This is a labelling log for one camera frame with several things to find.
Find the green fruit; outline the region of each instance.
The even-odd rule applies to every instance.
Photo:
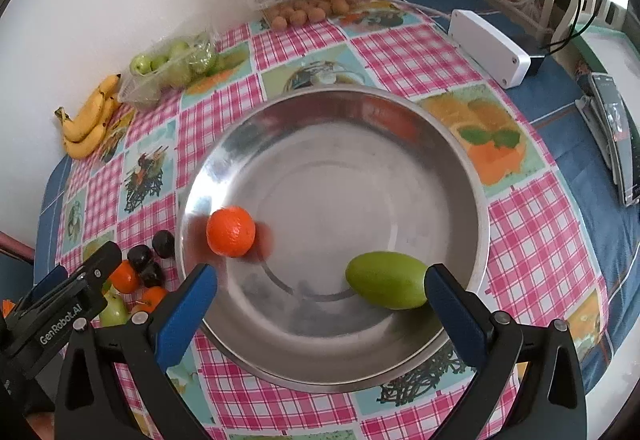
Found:
[[[184,54],[189,48],[189,43],[183,40],[177,40],[172,43],[171,49],[169,50],[169,59],[177,58]]]
[[[129,311],[122,298],[111,290],[104,294],[104,298],[107,300],[107,306],[99,314],[100,324],[102,326],[125,324],[129,319]]]
[[[102,294],[105,294],[107,292],[109,292],[109,289],[112,287],[111,285],[111,279],[107,278],[107,280],[104,282],[103,286],[102,286]]]
[[[427,266],[411,256],[377,251],[353,258],[344,275],[351,288],[370,303],[402,310],[427,302],[426,272]]]
[[[151,70],[158,70],[167,61],[169,61],[169,58],[167,56],[156,56],[151,60]]]
[[[129,70],[134,75],[148,74],[151,72],[151,60],[144,54],[139,54],[129,63]]]
[[[202,75],[215,67],[217,60],[218,55],[215,49],[207,45],[205,48],[197,48],[189,56],[188,62],[195,75]]]
[[[162,78],[173,88],[183,88],[191,82],[191,69],[184,59],[170,63]]]
[[[212,64],[211,68],[207,70],[207,75],[217,74],[218,72],[222,72],[225,69],[225,56],[223,54],[219,54]]]

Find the banana bunch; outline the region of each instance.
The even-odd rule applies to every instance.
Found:
[[[120,74],[106,77],[71,119],[61,106],[54,113],[62,125],[62,145],[72,159],[84,159],[100,146],[111,116],[120,106],[116,99]]]

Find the pink checkered tablecloth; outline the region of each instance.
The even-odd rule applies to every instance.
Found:
[[[160,229],[175,231],[184,188],[216,137],[265,100],[304,86],[296,81],[307,65],[326,62],[423,106],[467,149],[489,200],[490,250],[479,295],[490,309],[545,326],[556,317],[579,319],[578,308],[592,301],[599,334],[608,311],[604,280],[543,141],[504,91],[430,19],[399,6],[376,8],[389,10],[400,23],[387,28],[364,14],[281,33],[261,23],[236,27],[218,46],[233,56],[231,70],[196,91],[167,93],[153,111],[121,107],[110,125],[110,144],[72,168],[56,260],[73,271],[106,240],[127,250],[150,244]],[[484,131],[489,142],[465,141],[457,130],[461,123]],[[494,144],[496,131],[509,133],[511,144]],[[149,168],[153,178],[138,181],[143,160],[158,166]],[[175,262],[161,263],[167,288],[175,290]],[[131,305],[139,295],[125,300]],[[118,373],[141,429],[160,438],[130,373],[121,366]],[[396,440],[428,438],[473,373],[448,344],[411,376],[389,384],[350,394],[307,394],[246,373],[198,332],[168,375],[216,440]],[[518,384],[514,372],[483,436],[498,431]]]

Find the table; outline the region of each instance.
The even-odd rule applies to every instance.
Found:
[[[153,111],[120,107],[109,144],[72,166],[56,261],[73,271],[106,240],[126,251],[150,244],[160,229],[174,231],[191,173],[229,124],[283,90],[357,82],[417,102],[467,150],[489,200],[490,251],[479,291],[485,305],[523,324],[546,326],[564,317],[584,355],[607,320],[604,279],[577,205],[539,135],[429,17],[390,0],[373,0],[355,14],[281,33],[261,22],[236,27],[219,45],[233,56],[231,70],[167,93]],[[161,264],[174,290],[175,263]],[[125,300],[131,305],[139,295]],[[141,428],[159,438],[130,374],[118,371]],[[447,343],[383,386],[306,394],[244,372],[198,332],[168,375],[216,440],[391,440],[430,435],[473,371]],[[522,369],[514,370],[484,436],[502,425],[521,376]]]

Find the green apple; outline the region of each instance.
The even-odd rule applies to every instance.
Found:
[[[125,324],[129,319],[129,311],[122,298],[111,290],[104,294],[104,298],[107,300],[107,306],[99,314],[100,324],[102,326]]]
[[[196,49],[189,56],[189,65],[195,75],[202,75],[207,70],[212,70],[218,60],[218,54],[215,49],[207,45],[206,48]]]
[[[134,75],[148,74],[151,72],[151,60],[144,54],[139,54],[129,63],[129,70]]]
[[[184,40],[176,40],[171,44],[169,49],[169,59],[178,58],[183,55],[189,49],[189,43]]]
[[[156,56],[151,60],[151,70],[155,72],[167,61],[169,61],[169,58],[167,56]]]
[[[178,59],[169,66],[162,74],[162,79],[174,88],[183,88],[191,82],[191,69],[184,59]]]

